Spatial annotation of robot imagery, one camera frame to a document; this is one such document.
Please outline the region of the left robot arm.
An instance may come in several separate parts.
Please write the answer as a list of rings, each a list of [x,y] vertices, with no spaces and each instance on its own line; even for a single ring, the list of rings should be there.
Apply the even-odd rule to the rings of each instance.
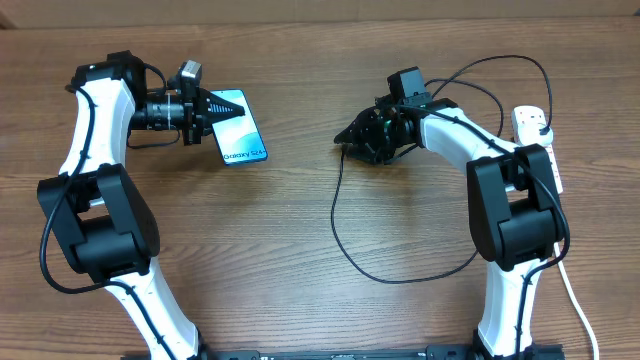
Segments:
[[[57,176],[39,182],[46,217],[39,264],[55,290],[75,295],[104,289],[122,305],[150,359],[212,359],[197,326],[181,310],[160,269],[156,219],[125,168],[133,130],[176,130],[200,143],[215,123],[247,110],[201,88],[199,63],[186,61],[156,89],[151,65],[130,51],[81,65],[67,85],[78,102],[67,158]]]

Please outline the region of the Samsung Galaxy smartphone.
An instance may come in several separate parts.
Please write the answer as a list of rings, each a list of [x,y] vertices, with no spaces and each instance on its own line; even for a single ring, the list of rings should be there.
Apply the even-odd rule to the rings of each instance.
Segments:
[[[268,158],[264,141],[244,92],[240,89],[213,91],[213,94],[236,105],[245,114],[212,125],[219,152],[227,166],[255,163]]]

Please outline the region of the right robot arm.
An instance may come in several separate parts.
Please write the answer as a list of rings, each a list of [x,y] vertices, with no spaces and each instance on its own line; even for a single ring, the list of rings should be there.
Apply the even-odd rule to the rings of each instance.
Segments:
[[[421,71],[390,75],[389,92],[335,138],[342,157],[390,164],[414,148],[436,153],[466,178],[469,230],[487,263],[482,318],[469,345],[435,345],[431,359],[562,359],[560,345],[539,345],[530,330],[537,282],[570,242],[548,152],[495,136],[448,98],[434,98]]]

